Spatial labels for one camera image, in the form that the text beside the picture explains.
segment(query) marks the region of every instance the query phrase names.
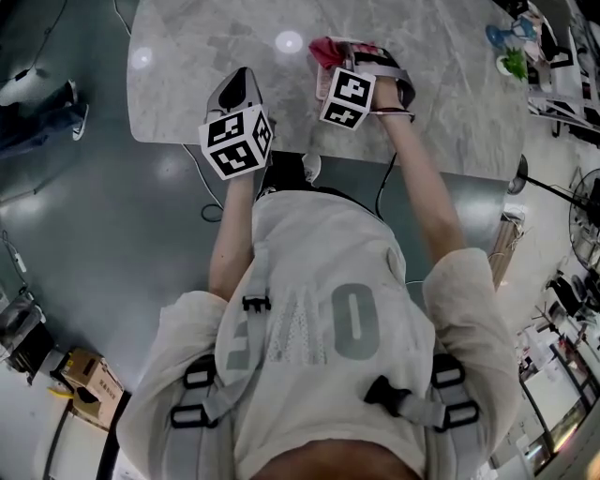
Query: green plant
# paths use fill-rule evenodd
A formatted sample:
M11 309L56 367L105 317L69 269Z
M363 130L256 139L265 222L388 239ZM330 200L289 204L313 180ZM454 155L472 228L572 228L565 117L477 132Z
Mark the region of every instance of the green plant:
M527 64L523 52L518 49L507 49L506 58L502 59L502 64L519 80L527 79Z

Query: marble surface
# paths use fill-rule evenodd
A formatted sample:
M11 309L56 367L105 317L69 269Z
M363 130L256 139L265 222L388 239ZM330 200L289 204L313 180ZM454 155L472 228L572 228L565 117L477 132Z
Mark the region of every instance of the marble surface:
M491 0L141 0L127 62L131 132L140 142L199 143L206 100L248 66L277 121L275 149L387 162L392 146L376 118L356 132L318 121L308 44L359 38L408 69L415 125L443 172L508 180L524 143L525 84L497 72L488 23L510 23ZM288 30L304 40L297 53L276 47Z

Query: cube with fiducial marker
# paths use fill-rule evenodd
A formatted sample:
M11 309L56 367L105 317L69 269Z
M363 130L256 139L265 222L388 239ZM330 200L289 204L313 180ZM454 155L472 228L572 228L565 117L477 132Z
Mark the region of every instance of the cube with fiducial marker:
M337 68L319 119L339 127L356 130L371 109L377 78Z
M221 180L264 167L273 141L262 105L222 116L199 132L202 153Z

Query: pink cloth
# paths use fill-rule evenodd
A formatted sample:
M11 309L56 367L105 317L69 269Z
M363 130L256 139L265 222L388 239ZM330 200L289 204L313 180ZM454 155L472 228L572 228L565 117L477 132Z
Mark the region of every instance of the pink cloth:
M344 53L330 37L321 37L312 40L310 45L308 45L308 49L321 67L326 70L344 63Z

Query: hand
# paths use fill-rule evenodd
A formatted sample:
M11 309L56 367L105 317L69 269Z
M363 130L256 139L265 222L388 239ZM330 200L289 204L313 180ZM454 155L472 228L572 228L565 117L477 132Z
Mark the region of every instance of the hand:
M396 79L391 77L377 77L372 105L374 110L402 108L402 104L398 99Z

